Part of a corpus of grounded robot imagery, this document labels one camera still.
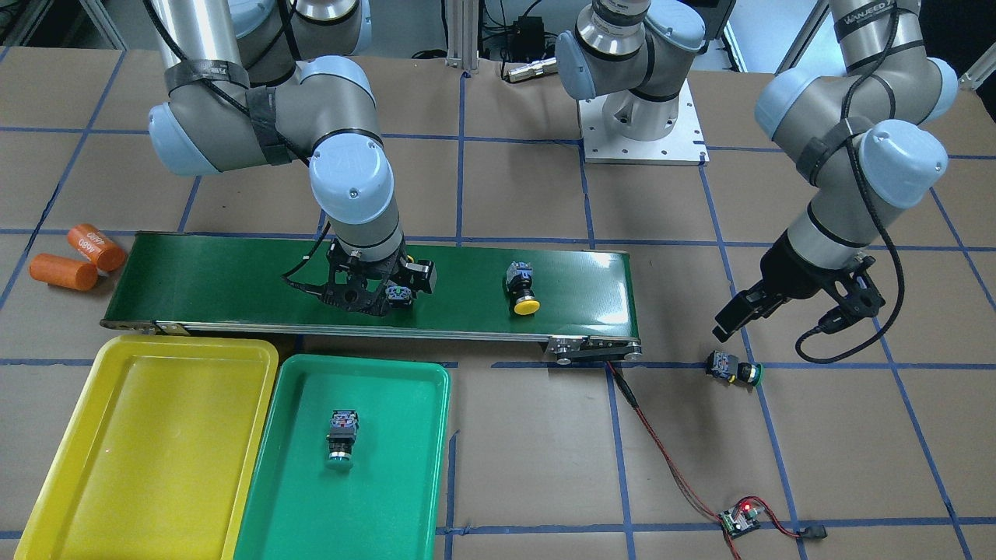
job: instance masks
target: blue joint cap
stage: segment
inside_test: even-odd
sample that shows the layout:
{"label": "blue joint cap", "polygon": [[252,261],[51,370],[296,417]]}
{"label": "blue joint cap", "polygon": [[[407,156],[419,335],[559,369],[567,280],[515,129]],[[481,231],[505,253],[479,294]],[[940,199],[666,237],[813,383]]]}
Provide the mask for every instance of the blue joint cap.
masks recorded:
{"label": "blue joint cap", "polygon": [[940,71],[940,95],[937,97],[933,111],[923,120],[924,123],[933,121],[947,113],[947,110],[954,105],[954,98],[958,96],[958,75],[954,73],[954,69],[940,59],[927,57],[927,60],[934,63],[937,70]]}
{"label": "blue joint cap", "polygon": [[194,145],[168,103],[148,112],[148,137],[159,160],[177,175],[213,175],[220,173]]}
{"label": "blue joint cap", "polygon": [[697,53],[705,45],[702,16],[677,0],[656,0],[643,22],[658,37],[683,51]]}
{"label": "blue joint cap", "polygon": [[890,119],[865,133],[858,148],[869,185],[882,200],[913,208],[947,170],[947,151],[931,133]]}
{"label": "blue joint cap", "polygon": [[312,154],[308,175],[319,205],[342,223],[370,222],[394,197],[394,173],[383,149],[356,133],[322,140]]}
{"label": "blue joint cap", "polygon": [[754,120],[768,140],[775,137],[782,119],[817,78],[811,71],[796,67],[779,74],[764,88],[754,106]]}
{"label": "blue joint cap", "polygon": [[367,74],[364,73],[364,69],[360,68],[359,64],[346,57],[319,57],[306,64],[304,69],[301,71],[301,83],[304,84],[305,80],[315,76],[316,74],[336,76],[338,78],[349,80],[350,82],[353,82],[357,86],[360,86],[366,90],[371,96],[371,99],[374,98],[374,92],[371,90],[371,83],[367,79]]}
{"label": "blue joint cap", "polygon": [[595,95],[595,80],[588,59],[574,34],[565,31],[557,36],[557,73],[567,95],[581,101],[593,99]]}
{"label": "blue joint cap", "polygon": [[228,11],[232,14],[236,39],[242,39],[256,31],[270,16],[275,5],[275,0],[228,0]]}
{"label": "blue joint cap", "polygon": [[370,0],[360,0],[360,36],[357,38],[357,45],[353,47],[351,55],[364,51],[371,45],[374,39],[374,24],[371,22]]}

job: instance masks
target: orange cylinder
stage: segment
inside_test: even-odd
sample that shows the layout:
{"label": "orange cylinder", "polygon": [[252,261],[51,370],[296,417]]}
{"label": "orange cylinder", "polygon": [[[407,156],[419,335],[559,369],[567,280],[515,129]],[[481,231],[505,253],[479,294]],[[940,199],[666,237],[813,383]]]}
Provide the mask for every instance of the orange cylinder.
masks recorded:
{"label": "orange cylinder", "polygon": [[86,292],[97,284],[97,265],[41,253],[28,265],[31,277],[71,290]]}
{"label": "orange cylinder", "polygon": [[70,229],[66,239],[101,270],[116,270],[125,264],[125,251],[89,223]]}

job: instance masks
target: white mounting plate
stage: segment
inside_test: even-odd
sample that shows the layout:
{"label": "white mounting plate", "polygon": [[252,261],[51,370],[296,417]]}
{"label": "white mounting plate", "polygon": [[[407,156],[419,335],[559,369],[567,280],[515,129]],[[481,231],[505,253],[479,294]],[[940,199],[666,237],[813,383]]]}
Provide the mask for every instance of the white mounting plate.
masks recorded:
{"label": "white mounting plate", "polygon": [[681,109],[671,134],[660,140],[639,141],[610,135],[602,119],[606,96],[578,102],[581,132],[588,163],[650,163],[656,165],[698,165],[709,161],[702,126],[691,99],[688,82],[681,86]]}

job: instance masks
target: small circuit board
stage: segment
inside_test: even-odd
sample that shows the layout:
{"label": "small circuit board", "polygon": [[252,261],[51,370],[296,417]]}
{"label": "small circuit board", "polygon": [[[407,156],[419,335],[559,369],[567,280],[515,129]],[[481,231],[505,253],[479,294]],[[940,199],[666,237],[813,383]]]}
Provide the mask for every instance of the small circuit board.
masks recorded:
{"label": "small circuit board", "polygon": [[760,529],[761,521],[758,517],[763,511],[764,508],[759,505],[743,503],[720,513],[719,520],[723,524],[723,530],[730,538],[735,539],[754,529]]}

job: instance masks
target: yellow tray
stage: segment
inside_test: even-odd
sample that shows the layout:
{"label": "yellow tray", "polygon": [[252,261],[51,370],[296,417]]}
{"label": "yellow tray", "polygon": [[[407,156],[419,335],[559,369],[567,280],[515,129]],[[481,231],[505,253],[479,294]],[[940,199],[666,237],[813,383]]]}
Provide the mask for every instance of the yellow tray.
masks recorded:
{"label": "yellow tray", "polygon": [[108,342],[14,558],[231,558],[277,362],[262,341]]}

